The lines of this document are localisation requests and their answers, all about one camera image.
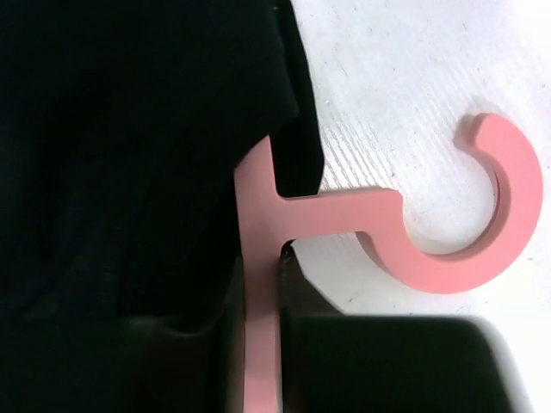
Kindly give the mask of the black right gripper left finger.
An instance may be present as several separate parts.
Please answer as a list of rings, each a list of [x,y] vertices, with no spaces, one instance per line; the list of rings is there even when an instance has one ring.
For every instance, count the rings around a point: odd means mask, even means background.
[[[198,264],[152,306],[110,323],[109,412],[240,412],[244,387],[242,260]]]

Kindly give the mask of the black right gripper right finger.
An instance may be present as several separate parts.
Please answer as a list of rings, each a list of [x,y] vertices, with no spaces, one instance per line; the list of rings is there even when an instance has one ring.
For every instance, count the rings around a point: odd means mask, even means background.
[[[286,412],[528,412],[504,338],[476,317],[347,315],[282,248]]]

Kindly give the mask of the pink hanger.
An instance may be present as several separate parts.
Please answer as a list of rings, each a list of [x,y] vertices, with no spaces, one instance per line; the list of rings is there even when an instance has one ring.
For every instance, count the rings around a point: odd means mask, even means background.
[[[483,233],[462,250],[431,255],[409,238],[402,195],[389,188],[283,198],[276,190],[269,139],[234,173],[245,278],[244,411],[280,407],[276,275],[293,239],[354,232],[373,260],[403,284],[426,293],[461,293],[503,273],[530,240],[542,209],[542,170],[524,134],[497,114],[474,117],[461,148],[493,181],[495,209]]]

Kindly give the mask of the black t shirt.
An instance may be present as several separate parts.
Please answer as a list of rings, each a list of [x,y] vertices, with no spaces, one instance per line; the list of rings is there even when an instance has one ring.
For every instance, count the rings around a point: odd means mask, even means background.
[[[324,155],[289,1],[1,4],[1,409],[109,412],[112,320],[240,258],[233,173]]]

